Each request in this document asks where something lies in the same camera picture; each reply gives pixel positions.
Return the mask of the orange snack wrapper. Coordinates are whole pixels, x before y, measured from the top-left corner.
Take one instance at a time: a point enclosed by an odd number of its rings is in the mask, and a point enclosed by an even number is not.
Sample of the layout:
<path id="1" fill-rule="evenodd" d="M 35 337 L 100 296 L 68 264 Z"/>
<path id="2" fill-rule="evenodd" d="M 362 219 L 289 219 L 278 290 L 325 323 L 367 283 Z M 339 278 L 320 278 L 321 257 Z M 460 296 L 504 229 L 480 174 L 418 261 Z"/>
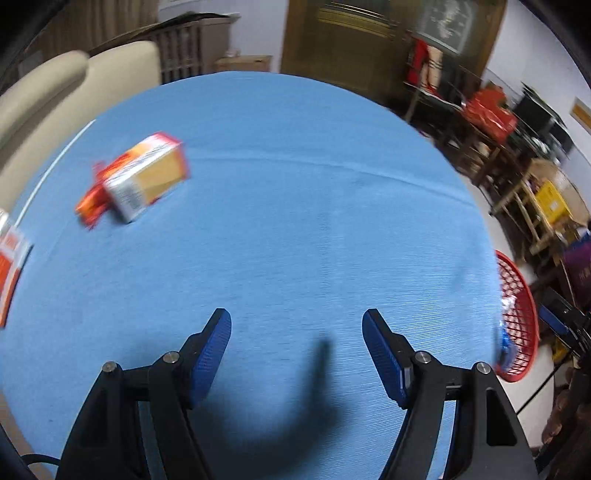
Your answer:
<path id="1" fill-rule="evenodd" d="M 104 188 L 104 169 L 103 163 L 94 165 L 94 183 L 75 207 L 78 219 L 89 229 L 96 225 L 101 215 L 110 208 L 111 204 L 110 197 Z"/>

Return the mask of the yellow crate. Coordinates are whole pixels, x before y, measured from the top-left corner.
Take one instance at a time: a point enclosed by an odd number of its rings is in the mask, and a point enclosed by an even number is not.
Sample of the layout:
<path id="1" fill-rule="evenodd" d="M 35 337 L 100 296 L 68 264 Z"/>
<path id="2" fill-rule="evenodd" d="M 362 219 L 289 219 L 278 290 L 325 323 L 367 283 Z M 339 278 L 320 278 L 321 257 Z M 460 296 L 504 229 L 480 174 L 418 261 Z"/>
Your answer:
<path id="1" fill-rule="evenodd" d="M 570 216 L 570 209 L 555 185 L 546 180 L 535 194 L 536 201 L 550 225 Z"/>

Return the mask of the red yellow medicine box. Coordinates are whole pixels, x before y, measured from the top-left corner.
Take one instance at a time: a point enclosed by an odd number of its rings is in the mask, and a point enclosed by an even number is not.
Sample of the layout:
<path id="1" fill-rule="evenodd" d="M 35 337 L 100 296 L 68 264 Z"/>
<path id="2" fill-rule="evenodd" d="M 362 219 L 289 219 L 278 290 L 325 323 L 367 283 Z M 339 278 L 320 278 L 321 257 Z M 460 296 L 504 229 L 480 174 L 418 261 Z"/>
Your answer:
<path id="1" fill-rule="evenodd" d="M 155 133 L 108 165 L 101 182 L 122 219 L 130 223 L 188 176 L 183 144 Z"/>

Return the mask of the blue white wrapper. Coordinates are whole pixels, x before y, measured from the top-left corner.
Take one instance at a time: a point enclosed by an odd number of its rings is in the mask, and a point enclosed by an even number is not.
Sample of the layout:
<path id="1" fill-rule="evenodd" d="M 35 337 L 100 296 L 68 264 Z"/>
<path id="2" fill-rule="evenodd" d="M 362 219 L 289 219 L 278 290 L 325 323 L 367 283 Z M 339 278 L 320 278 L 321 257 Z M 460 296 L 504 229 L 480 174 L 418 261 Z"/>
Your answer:
<path id="1" fill-rule="evenodd" d="M 514 308 L 516 302 L 515 296 L 503 297 L 502 307 L 503 313 L 510 313 Z M 498 356 L 498 367 L 501 371 L 507 371 L 513 365 L 514 360 L 519 353 L 519 348 L 509 335 L 507 323 L 504 319 L 500 321 L 501 328 L 501 345 Z"/>

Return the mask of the red bag on chair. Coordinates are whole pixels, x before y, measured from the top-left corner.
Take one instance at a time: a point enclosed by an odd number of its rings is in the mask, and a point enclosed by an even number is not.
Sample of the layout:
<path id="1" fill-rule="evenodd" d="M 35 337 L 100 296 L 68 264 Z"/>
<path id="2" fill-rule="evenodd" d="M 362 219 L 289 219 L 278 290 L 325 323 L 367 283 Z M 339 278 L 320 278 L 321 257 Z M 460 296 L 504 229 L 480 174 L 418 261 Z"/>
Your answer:
<path id="1" fill-rule="evenodd" d="M 466 103 L 462 115 L 491 139 L 504 144 L 518 125 L 518 118 L 506 107 L 506 101 L 500 87 L 484 88 Z"/>

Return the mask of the dark wooden cabinet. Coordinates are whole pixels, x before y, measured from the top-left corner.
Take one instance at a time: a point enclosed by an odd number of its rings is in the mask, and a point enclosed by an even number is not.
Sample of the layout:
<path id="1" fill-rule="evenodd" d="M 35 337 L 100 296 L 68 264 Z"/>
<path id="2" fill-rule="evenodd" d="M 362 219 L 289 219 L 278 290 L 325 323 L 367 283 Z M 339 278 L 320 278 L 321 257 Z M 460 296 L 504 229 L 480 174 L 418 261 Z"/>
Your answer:
<path id="1" fill-rule="evenodd" d="M 136 41 L 151 41 L 159 52 L 161 83 L 213 73 L 215 62 L 229 50 L 229 14 L 187 12 L 122 33 L 90 50 L 101 54 Z"/>

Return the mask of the brown wooden door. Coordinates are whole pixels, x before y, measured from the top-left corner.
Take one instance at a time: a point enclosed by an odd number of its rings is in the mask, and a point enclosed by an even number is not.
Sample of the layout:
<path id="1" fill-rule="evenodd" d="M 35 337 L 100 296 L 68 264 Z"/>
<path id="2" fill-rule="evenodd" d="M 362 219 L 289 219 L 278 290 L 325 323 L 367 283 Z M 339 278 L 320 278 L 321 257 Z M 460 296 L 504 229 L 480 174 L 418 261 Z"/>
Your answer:
<path id="1" fill-rule="evenodd" d="M 397 104 L 409 93 L 408 59 L 419 40 L 482 75 L 506 7 L 504 1 L 291 1 L 280 71 Z"/>

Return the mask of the brown cardboard box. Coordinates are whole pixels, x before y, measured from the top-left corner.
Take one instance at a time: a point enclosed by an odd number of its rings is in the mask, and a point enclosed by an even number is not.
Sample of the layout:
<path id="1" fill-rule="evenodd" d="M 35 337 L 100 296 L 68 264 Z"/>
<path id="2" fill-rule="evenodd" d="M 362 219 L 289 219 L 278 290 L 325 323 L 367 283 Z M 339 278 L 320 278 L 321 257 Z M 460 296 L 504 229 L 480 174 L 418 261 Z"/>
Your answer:
<path id="1" fill-rule="evenodd" d="M 214 63 L 216 72 L 246 71 L 246 72 L 270 72 L 271 55 L 238 55 L 224 57 Z"/>

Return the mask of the beige leather sofa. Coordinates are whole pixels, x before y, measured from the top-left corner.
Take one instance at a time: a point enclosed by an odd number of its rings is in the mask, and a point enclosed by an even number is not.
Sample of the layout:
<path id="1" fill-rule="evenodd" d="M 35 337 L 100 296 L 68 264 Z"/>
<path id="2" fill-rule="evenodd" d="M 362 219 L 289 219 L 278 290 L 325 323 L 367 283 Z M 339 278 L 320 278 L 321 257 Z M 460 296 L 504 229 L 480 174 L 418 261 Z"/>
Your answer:
<path id="1" fill-rule="evenodd" d="M 1 95 L 1 208 L 63 142 L 111 107 L 161 84 L 155 43 L 137 41 L 90 57 L 74 50 L 33 69 Z"/>

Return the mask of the red plastic basket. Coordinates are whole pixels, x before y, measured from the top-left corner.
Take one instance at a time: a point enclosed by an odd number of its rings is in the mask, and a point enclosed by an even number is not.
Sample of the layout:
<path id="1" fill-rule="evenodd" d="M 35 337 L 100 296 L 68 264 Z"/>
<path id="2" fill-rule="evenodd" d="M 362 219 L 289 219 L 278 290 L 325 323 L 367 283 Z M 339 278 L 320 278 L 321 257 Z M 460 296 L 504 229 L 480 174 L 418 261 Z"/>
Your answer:
<path id="1" fill-rule="evenodd" d="M 530 288 L 513 261 L 503 252 L 496 251 L 502 297 L 515 296 L 516 302 L 510 313 L 503 313 L 509 335 L 519 348 L 513 365 L 507 371 L 501 371 L 496 363 L 496 373 L 506 382 L 521 381 L 533 367 L 539 344 L 539 322 L 537 307 Z"/>

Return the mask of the blue tablecloth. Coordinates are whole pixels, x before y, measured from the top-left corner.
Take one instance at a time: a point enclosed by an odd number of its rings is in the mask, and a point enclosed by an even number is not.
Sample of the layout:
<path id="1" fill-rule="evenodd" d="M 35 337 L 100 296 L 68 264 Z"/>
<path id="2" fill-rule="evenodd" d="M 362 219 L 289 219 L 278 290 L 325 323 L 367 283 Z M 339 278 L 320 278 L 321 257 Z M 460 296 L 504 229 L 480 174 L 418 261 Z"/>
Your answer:
<path id="1" fill-rule="evenodd" d="M 189 176 L 126 223 L 75 207 L 144 138 Z M 13 214 L 32 243 L 1 333 L 1 388 L 59 456 L 101 366 L 152 363 L 222 307 L 231 338 L 191 416 L 218 479 L 375 479 L 404 418 L 363 312 L 439 361 L 493 362 L 501 310 L 481 212 L 443 155 L 386 108 L 301 77 L 225 73 L 141 93 L 85 125 Z"/>

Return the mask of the red hanging clothes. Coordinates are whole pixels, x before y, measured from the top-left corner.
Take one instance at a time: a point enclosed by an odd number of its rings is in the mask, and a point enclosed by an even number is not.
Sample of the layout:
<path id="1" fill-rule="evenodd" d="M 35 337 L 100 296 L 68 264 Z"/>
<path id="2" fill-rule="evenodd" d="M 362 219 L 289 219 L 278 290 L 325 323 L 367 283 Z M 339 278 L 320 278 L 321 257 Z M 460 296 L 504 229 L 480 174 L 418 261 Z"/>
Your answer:
<path id="1" fill-rule="evenodd" d="M 444 53 L 422 39 L 415 39 L 407 63 L 406 81 L 439 96 Z"/>

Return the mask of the wooden stool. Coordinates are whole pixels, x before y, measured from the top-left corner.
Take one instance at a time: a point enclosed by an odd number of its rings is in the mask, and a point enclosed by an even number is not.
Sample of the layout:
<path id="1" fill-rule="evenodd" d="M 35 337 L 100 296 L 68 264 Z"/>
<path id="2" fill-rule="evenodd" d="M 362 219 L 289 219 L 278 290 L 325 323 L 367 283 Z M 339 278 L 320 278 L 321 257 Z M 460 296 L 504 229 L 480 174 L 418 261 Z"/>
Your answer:
<path id="1" fill-rule="evenodd" d="M 555 185 L 570 209 L 570 216 L 555 225 L 548 223 L 535 198 L 546 180 Z M 590 210 L 577 187 L 559 166 L 542 159 L 531 162 L 522 178 L 492 206 L 490 214 L 506 215 L 523 231 L 529 242 L 525 247 L 529 258 L 559 245 L 570 245 L 590 221 Z"/>

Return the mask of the orange white carton box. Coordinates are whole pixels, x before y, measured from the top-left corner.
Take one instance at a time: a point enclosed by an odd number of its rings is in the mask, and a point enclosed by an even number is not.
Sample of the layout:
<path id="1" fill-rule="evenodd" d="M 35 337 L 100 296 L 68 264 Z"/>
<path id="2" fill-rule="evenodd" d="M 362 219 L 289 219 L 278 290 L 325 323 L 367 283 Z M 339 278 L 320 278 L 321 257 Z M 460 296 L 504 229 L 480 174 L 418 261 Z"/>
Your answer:
<path id="1" fill-rule="evenodd" d="M 4 328 L 14 290 L 32 245 L 5 210 L 1 210 L 0 226 L 0 314 L 1 327 Z"/>

